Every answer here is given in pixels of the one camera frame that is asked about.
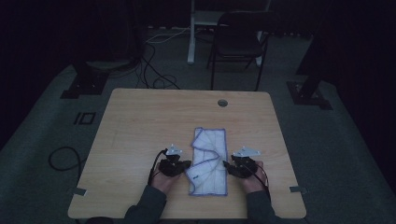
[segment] folded cloth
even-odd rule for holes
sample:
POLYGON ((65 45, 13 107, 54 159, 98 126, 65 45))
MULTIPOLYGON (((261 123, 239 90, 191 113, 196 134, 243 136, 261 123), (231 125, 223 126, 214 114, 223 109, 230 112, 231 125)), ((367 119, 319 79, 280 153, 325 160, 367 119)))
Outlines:
POLYGON ((224 129, 195 129, 192 167, 186 171, 190 195, 227 196, 227 146, 224 129))

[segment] dark sleeve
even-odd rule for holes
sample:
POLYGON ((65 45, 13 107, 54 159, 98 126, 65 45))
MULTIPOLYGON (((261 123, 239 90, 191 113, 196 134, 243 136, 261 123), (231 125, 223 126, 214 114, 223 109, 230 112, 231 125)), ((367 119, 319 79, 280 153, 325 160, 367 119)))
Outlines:
POLYGON ((247 222, 249 224, 283 223, 275 215, 271 202, 264 190, 247 194, 247 222))
POLYGON ((158 189, 146 186, 137 205, 132 205, 125 214, 124 224, 157 223, 166 204, 166 195, 158 189))

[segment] table top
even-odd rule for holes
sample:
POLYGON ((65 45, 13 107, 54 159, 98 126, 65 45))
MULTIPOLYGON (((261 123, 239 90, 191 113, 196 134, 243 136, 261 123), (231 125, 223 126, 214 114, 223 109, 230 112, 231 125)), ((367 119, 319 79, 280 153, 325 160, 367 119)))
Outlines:
MULTIPOLYGON (((72 218, 124 217, 147 185, 156 155, 171 144, 192 160, 196 127, 226 130, 229 155, 241 147, 262 154, 276 215, 302 218, 306 211, 271 97, 251 91, 173 91, 115 89, 92 144, 68 215, 72 218), (225 107, 218 100, 226 100, 225 107)), ((237 178, 227 177, 228 196, 189 195, 182 176, 168 193, 162 218, 246 218, 245 193, 237 178)))

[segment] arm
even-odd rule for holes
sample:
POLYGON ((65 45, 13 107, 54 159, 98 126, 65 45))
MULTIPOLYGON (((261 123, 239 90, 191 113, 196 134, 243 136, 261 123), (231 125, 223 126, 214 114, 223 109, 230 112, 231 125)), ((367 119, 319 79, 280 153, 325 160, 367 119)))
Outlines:
POLYGON ((169 177, 158 170, 154 172, 151 186, 147 185, 137 205, 132 205, 125 214, 123 223, 157 223, 166 205, 166 194, 180 175, 169 177))
MULTIPOLYGON (((262 168, 262 161, 256 161, 257 165, 262 168)), ((259 168, 256 176, 266 182, 266 176, 259 168)), ((264 223, 282 223, 281 219, 275 215, 271 201, 267 195, 267 189, 254 176, 241 179, 241 184, 247 194, 247 219, 251 224, 264 223)))

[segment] stand base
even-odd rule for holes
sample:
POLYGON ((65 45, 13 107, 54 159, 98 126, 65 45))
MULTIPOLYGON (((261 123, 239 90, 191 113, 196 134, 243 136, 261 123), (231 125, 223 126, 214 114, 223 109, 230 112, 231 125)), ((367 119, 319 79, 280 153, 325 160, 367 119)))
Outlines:
POLYGON ((299 92, 304 83, 299 82, 286 82, 288 85, 290 95, 296 105, 318 105, 320 109, 332 110, 329 101, 325 100, 319 90, 316 90, 310 98, 300 96, 299 92))
POLYGON ((108 73, 92 71, 93 80, 88 85, 81 85, 81 76, 77 75, 69 90, 62 93, 61 99, 77 99, 82 95, 100 95, 106 85, 108 73))

